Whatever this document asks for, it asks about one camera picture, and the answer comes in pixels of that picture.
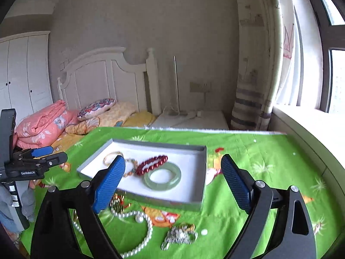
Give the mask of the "grey gloved left hand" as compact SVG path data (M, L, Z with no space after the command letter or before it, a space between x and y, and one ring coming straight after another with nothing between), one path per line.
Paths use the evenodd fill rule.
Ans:
M20 233L35 220L36 198L29 181L1 184L1 223L10 231Z

